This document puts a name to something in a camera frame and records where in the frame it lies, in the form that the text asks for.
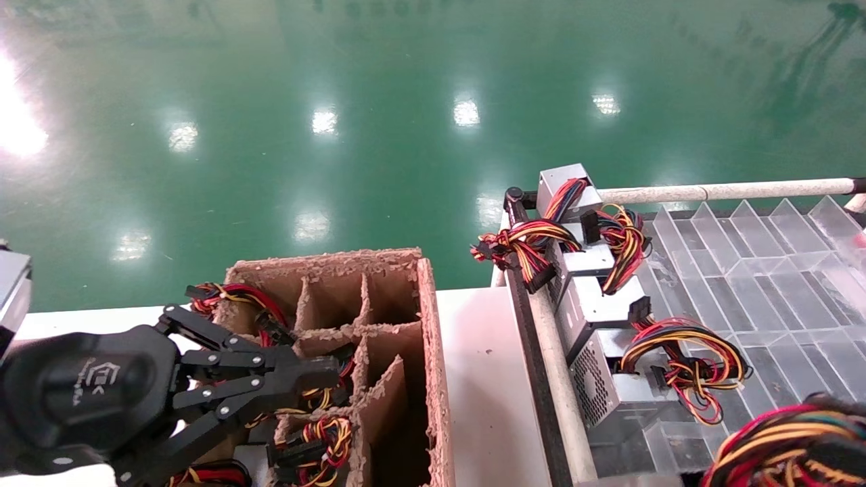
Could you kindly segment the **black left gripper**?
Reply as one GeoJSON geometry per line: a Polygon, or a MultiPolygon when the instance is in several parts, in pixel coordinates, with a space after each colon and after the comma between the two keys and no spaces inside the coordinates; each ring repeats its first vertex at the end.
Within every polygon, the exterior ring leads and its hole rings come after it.
{"type": "Polygon", "coordinates": [[[118,486],[163,486],[248,423],[340,380],[334,357],[262,346],[176,304],[164,307],[158,331],[139,325],[13,346],[2,362],[2,474],[114,461],[118,486]],[[180,354],[170,335],[199,349],[180,354]],[[227,381],[176,394],[169,409],[175,368],[227,381]],[[275,380],[230,380],[247,376],[275,380]],[[186,426],[173,434],[177,420],[186,426]]]}

